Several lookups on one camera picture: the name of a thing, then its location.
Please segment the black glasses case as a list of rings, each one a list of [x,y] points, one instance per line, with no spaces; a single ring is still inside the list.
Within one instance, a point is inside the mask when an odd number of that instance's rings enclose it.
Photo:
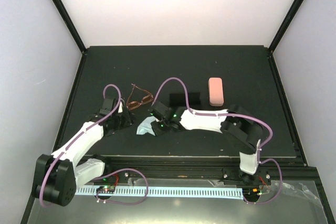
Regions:
[[[199,92],[189,92],[187,98],[190,107],[201,106],[201,94]],[[185,93],[170,93],[169,104],[170,107],[186,106]]]

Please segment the light blue cleaning cloth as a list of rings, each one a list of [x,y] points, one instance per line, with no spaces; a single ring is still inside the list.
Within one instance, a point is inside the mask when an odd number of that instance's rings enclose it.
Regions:
[[[150,116],[144,119],[137,127],[136,134],[144,135],[148,133],[148,134],[155,136],[155,133],[151,125],[152,122],[156,122],[156,118],[154,116]]]

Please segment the pink glasses case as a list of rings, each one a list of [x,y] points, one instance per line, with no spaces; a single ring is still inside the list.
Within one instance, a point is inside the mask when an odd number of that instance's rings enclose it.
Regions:
[[[209,103],[211,106],[224,105],[223,82],[221,78],[209,78],[208,80]]]

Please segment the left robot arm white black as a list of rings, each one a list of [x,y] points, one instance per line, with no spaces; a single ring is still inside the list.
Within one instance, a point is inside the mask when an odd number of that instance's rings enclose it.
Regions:
[[[102,108],[94,113],[80,130],[60,149],[37,158],[31,195],[40,202],[68,205],[77,188],[98,178],[108,181],[113,174],[106,159],[94,155],[83,164],[83,156],[102,138],[133,123],[123,99],[104,99]]]

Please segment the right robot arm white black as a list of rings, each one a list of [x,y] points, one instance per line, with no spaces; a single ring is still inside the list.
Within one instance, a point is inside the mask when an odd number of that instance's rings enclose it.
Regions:
[[[239,179],[250,184],[258,177],[263,128],[251,116],[233,110],[190,112],[186,107],[169,108],[159,101],[152,105],[150,115],[154,117],[151,128],[155,136],[193,130],[222,134],[224,140],[239,152]]]

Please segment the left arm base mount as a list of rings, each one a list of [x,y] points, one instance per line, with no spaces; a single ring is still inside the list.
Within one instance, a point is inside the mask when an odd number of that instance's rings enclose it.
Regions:
[[[117,184],[123,181],[125,178],[127,178],[129,173],[130,170],[128,168],[117,170],[109,174],[106,174],[102,179],[102,181],[106,183]]]

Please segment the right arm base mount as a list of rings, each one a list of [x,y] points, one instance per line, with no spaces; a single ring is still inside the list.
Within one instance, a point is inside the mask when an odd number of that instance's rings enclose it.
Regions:
[[[258,168],[253,175],[243,172],[236,166],[224,167],[222,172],[224,181],[230,185],[259,186],[264,183],[266,185],[271,184],[268,171],[261,168]]]

